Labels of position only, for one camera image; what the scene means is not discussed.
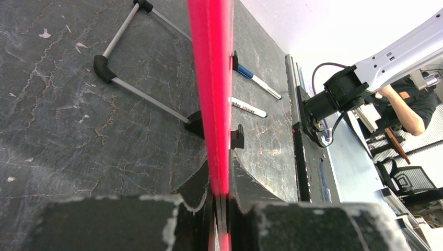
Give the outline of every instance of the black mesh chair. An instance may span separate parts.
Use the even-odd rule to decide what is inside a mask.
[[[391,172],[385,167],[388,162],[392,163]],[[437,189],[421,166],[397,167],[395,160],[388,157],[377,162],[376,167],[383,184],[400,198]]]

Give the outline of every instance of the gray metal rod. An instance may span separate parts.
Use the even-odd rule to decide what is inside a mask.
[[[109,43],[108,47],[106,48],[106,50],[102,54],[103,56],[109,57],[109,55],[111,54],[111,52],[114,49],[115,45],[120,40],[120,38],[122,37],[122,35],[123,35],[124,31],[126,30],[127,26],[129,25],[129,23],[131,22],[132,18],[135,15],[135,13],[137,12],[138,7],[139,7],[138,3],[134,5],[134,7],[132,8],[132,11],[126,17],[125,22],[123,22],[123,24],[120,27],[119,31],[117,31],[117,34],[115,34],[114,38],[112,39],[112,41]]]
[[[189,39],[189,41],[192,42],[191,37],[188,36],[188,34],[184,33],[184,31],[182,31],[179,27],[177,27],[175,24],[173,24],[171,21],[169,21],[166,17],[164,17],[162,14],[160,14],[158,11],[156,11],[155,9],[152,10],[152,13],[154,13],[155,15],[157,15],[161,20],[163,20],[165,23],[169,24],[172,28],[174,28],[176,31],[178,31],[179,33],[181,33],[183,36],[185,36],[187,39]]]
[[[171,108],[165,106],[164,104],[162,104],[161,102],[153,99],[152,97],[148,96],[146,93],[138,90],[137,88],[133,87],[132,85],[126,83],[125,81],[119,79],[118,77],[115,77],[112,79],[112,81],[118,85],[120,85],[121,87],[131,91],[132,93],[139,95],[140,97],[148,100],[149,102],[151,102],[152,104],[158,106],[159,108],[163,109],[164,111],[170,113],[171,115],[175,116],[176,118],[180,119],[181,121],[188,123],[189,119],[185,118],[184,116],[182,116],[181,114],[179,114],[178,112],[172,110]]]

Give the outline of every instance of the black plastic corner joint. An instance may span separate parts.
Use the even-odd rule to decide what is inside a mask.
[[[244,149],[244,133],[241,124],[238,125],[237,130],[231,131],[231,149],[235,148]]]
[[[154,6],[146,0],[134,0],[134,5],[135,4],[140,5],[140,8],[144,9],[148,13],[150,13],[154,8]]]
[[[117,77],[117,75],[108,68],[108,59],[103,55],[94,56],[94,71],[99,78],[108,84],[111,83],[113,78]]]
[[[234,51],[234,55],[232,56],[232,69],[234,71],[238,71],[238,56],[237,51]]]

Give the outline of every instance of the black shirt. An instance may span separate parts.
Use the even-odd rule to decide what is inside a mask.
[[[423,91],[418,90],[414,82],[409,79],[409,76],[392,83],[391,86],[405,100],[406,104],[423,119],[425,128],[427,128],[438,105],[437,95],[432,90],[424,95]],[[384,131],[388,127],[401,124],[387,98],[376,99],[374,105],[381,115],[381,119],[376,121],[377,131]]]

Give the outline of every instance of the purple cable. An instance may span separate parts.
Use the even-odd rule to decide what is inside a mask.
[[[326,63],[319,64],[319,65],[314,69],[314,72],[312,73],[311,85],[312,85],[312,91],[314,92],[314,95],[317,95],[317,92],[316,92],[316,86],[314,85],[314,78],[315,78],[315,76],[316,76],[316,72],[317,72],[317,70],[318,70],[319,68],[321,68],[322,66],[325,66],[325,65],[332,65],[332,66],[337,66],[337,67],[341,67],[341,68],[346,68],[346,67],[347,67],[346,65],[343,65],[343,64],[337,64],[337,63],[332,63],[332,62],[326,62]],[[331,133],[330,133],[330,131],[329,131],[330,128],[329,128],[328,123],[326,122],[326,119],[323,119],[323,123],[324,123],[324,126],[326,127],[325,130],[327,130],[327,132],[328,132],[328,140],[327,140],[327,142],[329,142],[329,141],[331,140]]]

